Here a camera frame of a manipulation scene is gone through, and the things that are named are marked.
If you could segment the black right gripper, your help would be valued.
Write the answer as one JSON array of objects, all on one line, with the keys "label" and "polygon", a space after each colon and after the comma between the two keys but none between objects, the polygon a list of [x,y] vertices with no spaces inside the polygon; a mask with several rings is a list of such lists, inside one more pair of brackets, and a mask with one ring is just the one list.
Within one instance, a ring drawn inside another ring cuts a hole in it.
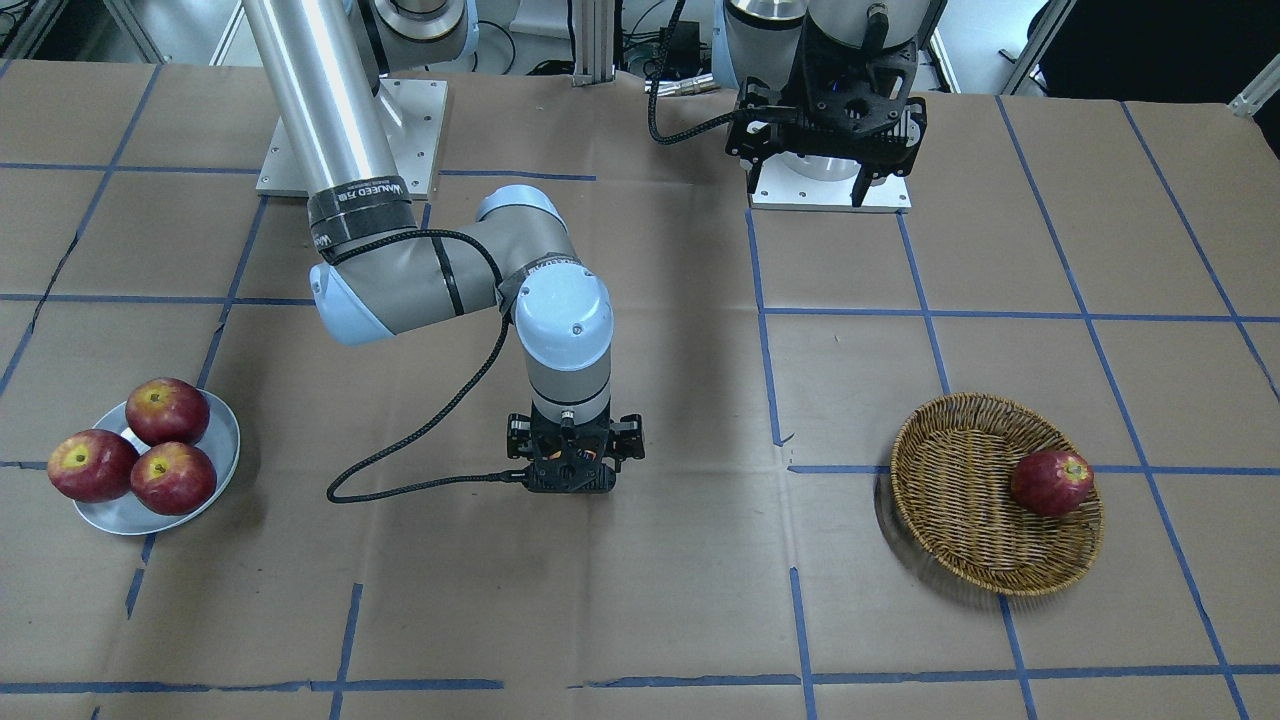
[{"label": "black right gripper", "polygon": [[538,493],[603,495],[614,488],[620,465],[645,457],[643,416],[630,414],[612,421],[608,413],[577,424],[567,413],[561,418],[508,415],[506,432],[511,459],[530,464],[509,473],[512,482]]}]

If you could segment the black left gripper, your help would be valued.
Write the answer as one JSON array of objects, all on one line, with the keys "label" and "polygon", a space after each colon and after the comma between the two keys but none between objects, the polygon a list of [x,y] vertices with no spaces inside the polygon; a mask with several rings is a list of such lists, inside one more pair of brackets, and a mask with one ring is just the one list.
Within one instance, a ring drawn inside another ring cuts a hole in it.
[{"label": "black left gripper", "polygon": [[855,209],[881,178],[913,172],[927,128],[925,101],[910,94],[919,38],[891,44],[892,28],[891,20],[868,20],[847,44],[803,20],[783,82],[741,81],[724,151],[744,161],[749,195],[764,161],[782,152],[856,161]]}]

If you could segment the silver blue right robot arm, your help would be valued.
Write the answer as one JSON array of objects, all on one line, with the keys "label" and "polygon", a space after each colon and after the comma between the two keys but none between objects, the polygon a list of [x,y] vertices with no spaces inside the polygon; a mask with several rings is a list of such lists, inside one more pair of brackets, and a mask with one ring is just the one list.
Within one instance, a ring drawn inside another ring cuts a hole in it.
[{"label": "silver blue right robot arm", "polygon": [[621,465],[645,455],[643,419],[611,418],[611,295],[554,204],[508,184],[463,229],[413,222],[384,108],[383,35],[398,20],[457,27],[474,19],[468,3],[247,1],[244,13],[303,178],[320,256],[308,283],[330,336],[366,345],[495,309],[500,329],[477,377],[516,334],[532,407],[507,423],[507,454],[525,468],[486,480],[553,495],[612,491]]}]

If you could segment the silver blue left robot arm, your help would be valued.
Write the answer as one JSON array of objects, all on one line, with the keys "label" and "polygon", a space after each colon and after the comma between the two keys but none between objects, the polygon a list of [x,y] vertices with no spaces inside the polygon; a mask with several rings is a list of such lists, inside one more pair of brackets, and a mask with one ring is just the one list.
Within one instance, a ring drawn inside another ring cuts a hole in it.
[{"label": "silver blue left robot arm", "polygon": [[713,73],[736,92],[724,151],[849,182],[847,204],[914,168],[927,105],[913,95],[942,1],[721,1]]}]

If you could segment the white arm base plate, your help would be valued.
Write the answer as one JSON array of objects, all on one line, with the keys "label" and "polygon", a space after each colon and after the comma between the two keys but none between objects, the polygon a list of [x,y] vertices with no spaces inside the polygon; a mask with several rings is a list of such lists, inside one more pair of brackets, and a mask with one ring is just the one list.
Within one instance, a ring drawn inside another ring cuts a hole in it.
[{"label": "white arm base plate", "polygon": [[257,192],[302,199],[397,176],[410,199],[430,199],[449,94],[443,79],[381,79],[378,92],[357,104],[352,94],[311,92],[276,123]]},{"label": "white arm base plate", "polygon": [[782,152],[763,163],[750,205],[762,210],[905,213],[913,208],[906,179],[897,176],[872,182],[861,205],[852,204],[860,165],[837,158]]}]

